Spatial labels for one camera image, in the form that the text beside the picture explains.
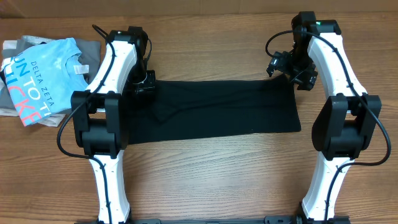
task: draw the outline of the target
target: clothing tag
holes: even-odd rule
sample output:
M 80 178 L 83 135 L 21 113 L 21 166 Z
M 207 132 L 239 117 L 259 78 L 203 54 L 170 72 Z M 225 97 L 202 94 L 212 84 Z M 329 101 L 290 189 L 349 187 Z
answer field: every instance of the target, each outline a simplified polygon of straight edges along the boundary
M 74 65 L 76 75 L 86 74 L 89 70 L 89 65 Z

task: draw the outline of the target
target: white plastic casing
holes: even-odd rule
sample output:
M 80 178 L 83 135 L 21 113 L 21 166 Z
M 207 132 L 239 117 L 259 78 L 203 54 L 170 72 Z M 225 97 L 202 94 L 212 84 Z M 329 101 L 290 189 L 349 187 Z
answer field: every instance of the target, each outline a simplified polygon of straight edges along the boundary
M 359 83 L 351 65 L 348 62 L 343 48 L 342 36 L 335 33 L 321 33 L 320 36 L 325 38 L 338 49 L 347 67 L 351 82 L 354 84 L 354 89 L 358 94 L 362 96 L 363 93 L 367 93 L 365 88 L 363 88 Z M 341 66 L 340 60 L 329 45 L 316 37 L 312 37 L 310 44 L 308 45 L 307 52 L 317 67 L 319 76 L 321 76 L 326 98 L 329 96 L 336 96 L 338 93 L 342 93 L 345 96 L 354 96 L 348 86 L 346 75 Z
M 124 150 L 119 151 L 116 159 L 111 159 L 108 155 L 95 155 L 104 165 L 106 179 L 108 183 L 108 196 L 111 207 L 112 223 L 126 222 L 130 205 L 127 201 L 126 191 L 124 190 L 123 178 L 123 153 Z M 95 180 L 98 190 L 99 198 L 99 215 L 98 219 L 104 223 L 109 223 L 108 208 L 106 207 L 104 178 L 100 165 L 90 159 L 93 166 Z
M 315 221 L 322 221 L 324 219 L 326 198 L 331 180 L 336 173 L 337 167 L 349 162 L 354 162 L 354 160 L 351 161 L 348 157 L 342 157 L 328 161 L 325 159 L 322 152 L 318 152 L 317 164 L 312 176 L 311 186 L 302 202 L 302 207 L 307 218 L 313 218 Z M 344 177 L 349 168 L 350 166 L 343 168 L 333 185 L 329 201 L 328 219 L 335 216 L 335 203 L 338 192 L 340 191 L 340 187 L 343 184 Z
M 116 56 L 108 77 L 106 78 L 104 85 L 99 89 L 98 93 L 108 93 L 109 91 L 113 91 L 121 94 L 129 72 L 137 62 L 137 52 L 134 44 L 129 44 L 127 41 L 114 40 L 112 45 Z M 107 44 L 105 58 L 95 76 L 95 79 L 88 85 L 86 90 L 93 92 L 98 87 L 111 64 L 111 59 L 112 48 Z

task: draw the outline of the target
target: light blue t-shirt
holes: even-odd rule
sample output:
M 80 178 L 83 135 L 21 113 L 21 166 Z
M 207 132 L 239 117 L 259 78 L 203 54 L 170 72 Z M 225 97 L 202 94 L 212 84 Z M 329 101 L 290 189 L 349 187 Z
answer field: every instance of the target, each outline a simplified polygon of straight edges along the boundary
M 4 67 L 7 88 L 24 126 L 71 108 L 74 91 L 84 91 L 75 39 L 67 38 L 30 47 Z

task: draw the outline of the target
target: folded shirt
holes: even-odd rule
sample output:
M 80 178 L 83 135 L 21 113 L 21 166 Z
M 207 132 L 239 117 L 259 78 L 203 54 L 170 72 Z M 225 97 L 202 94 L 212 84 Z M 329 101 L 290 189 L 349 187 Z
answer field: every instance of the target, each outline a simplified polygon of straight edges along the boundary
M 87 87 L 83 75 L 73 69 L 81 65 L 80 54 L 75 39 L 67 38 L 4 60 L 6 85 L 24 126 L 71 108 L 72 93 Z
M 29 35 L 24 35 L 21 39 L 18 40 L 6 40 L 3 43 L 2 56 L 3 58 L 15 57 L 17 54 L 23 52 L 29 47 L 48 43 L 53 41 L 53 39 L 46 39 L 43 37 L 34 37 Z M 76 58 L 78 61 L 89 67 L 88 73 L 83 74 L 85 80 L 90 83 L 95 75 L 98 73 L 98 69 L 100 67 L 101 61 L 101 43 L 99 41 L 90 41 L 83 39 L 75 39 L 77 47 L 81 51 L 81 55 L 79 57 L 74 57 L 73 60 L 76 62 Z M 68 67 L 69 71 L 74 70 L 72 67 Z M 10 94 L 5 88 L 5 84 L 0 80 L 0 116 L 18 116 L 18 112 L 15 109 L 14 104 L 12 103 Z M 70 113 L 70 110 L 62 111 L 61 113 Z M 39 121 L 40 124 L 44 124 L 46 126 L 57 127 L 62 119 L 64 118 L 64 114 L 52 114 L 49 118 L 43 119 Z

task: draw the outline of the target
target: orange lettering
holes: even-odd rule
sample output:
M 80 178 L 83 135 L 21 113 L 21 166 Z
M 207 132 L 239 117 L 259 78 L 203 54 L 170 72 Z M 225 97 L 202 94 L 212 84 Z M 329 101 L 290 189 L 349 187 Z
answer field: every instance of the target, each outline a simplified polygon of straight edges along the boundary
M 22 94 L 22 96 L 25 96 L 25 93 L 18 86 L 10 86 L 10 87 L 8 87 L 8 91 L 11 91 L 11 90 L 19 90 L 20 93 Z
M 35 109 L 35 107 L 34 106 L 28 106 L 28 105 L 25 105 L 24 103 L 27 103 L 27 102 L 29 102 L 29 99 L 26 99 L 26 100 L 24 100 L 24 101 L 22 101 L 22 102 L 20 102 L 20 103 L 17 103 L 16 105 L 15 105 L 15 108 L 17 108 L 18 106 L 20 106 L 21 107 L 21 109 L 19 110 L 19 116 L 21 116 L 21 114 L 22 114 L 22 112 L 23 112 L 23 110 L 25 109 L 25 108 L 29 108 L 29 109 L 32 109 L 32 110 L 34 110 Z
M 22 120 L 22 123 L 24 124 L 24 126 L 27 126 L 27 125 L 25 124 L 25 121 L 26 121 L 27 119 L 30 119 L 32 122 L 35 121 L 35 120 L 33 119 L 33 116 L 38 116 L 39 119 L 42 119 L 42 117 L 40 116 L 40 113 L 39 113 L 39 112 L 32 113 L 31 115 L 29 115 L 29 116 L 27 116 L 27 117 L 21 119 L 21 120 Z

